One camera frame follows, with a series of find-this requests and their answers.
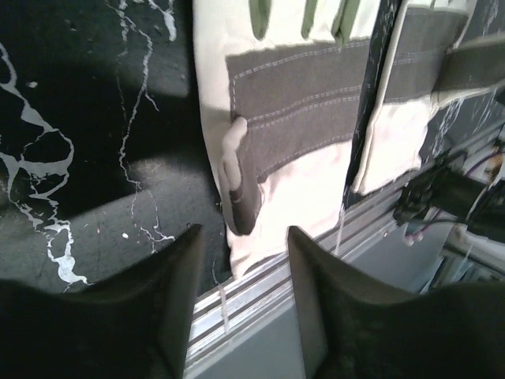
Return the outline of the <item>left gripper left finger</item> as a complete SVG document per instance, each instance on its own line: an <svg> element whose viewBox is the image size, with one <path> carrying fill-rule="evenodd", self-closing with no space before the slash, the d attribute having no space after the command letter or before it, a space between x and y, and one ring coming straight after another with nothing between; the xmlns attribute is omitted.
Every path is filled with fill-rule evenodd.
<svg viewBox="0 0 505 379"><path fill-rule="evenodd" d="M2 377L182 377L203 244L201 225L193 225L77 293L2 280Z"/></svg>

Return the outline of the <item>grey-strap glove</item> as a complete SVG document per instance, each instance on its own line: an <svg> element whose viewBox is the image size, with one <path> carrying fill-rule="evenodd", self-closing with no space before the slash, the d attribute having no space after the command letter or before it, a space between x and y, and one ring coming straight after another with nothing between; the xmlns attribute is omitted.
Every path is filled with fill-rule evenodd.
<svg viewBox="0 0 505 379"><path fill-rule="evenodd" d="M200 120L230 270L339 221L378 1L195 1Z"/></svg>

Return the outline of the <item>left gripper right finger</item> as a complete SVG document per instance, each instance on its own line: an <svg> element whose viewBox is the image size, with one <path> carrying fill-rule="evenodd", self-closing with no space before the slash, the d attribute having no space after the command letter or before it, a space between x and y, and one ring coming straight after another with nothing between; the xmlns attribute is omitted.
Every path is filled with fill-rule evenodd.
<svg viewBox="0 0 505 379"><path fill-rule="evenodd" d="M503 377L503 283L415 295L332 256L298 227L287 241L306 377Z"/></svg>

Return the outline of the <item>white glove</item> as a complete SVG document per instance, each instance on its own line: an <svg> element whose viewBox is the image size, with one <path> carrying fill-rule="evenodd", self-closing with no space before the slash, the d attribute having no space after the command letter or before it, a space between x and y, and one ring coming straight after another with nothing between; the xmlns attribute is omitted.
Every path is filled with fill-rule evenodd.
<svg viewBox="0 0 505 379"><path fill-rule="evenodd" d="M374 192L421 167L428 123L455 100L504 86L504 34L465 40L475 1L404 1L398 10L352 190Z"/></svg>

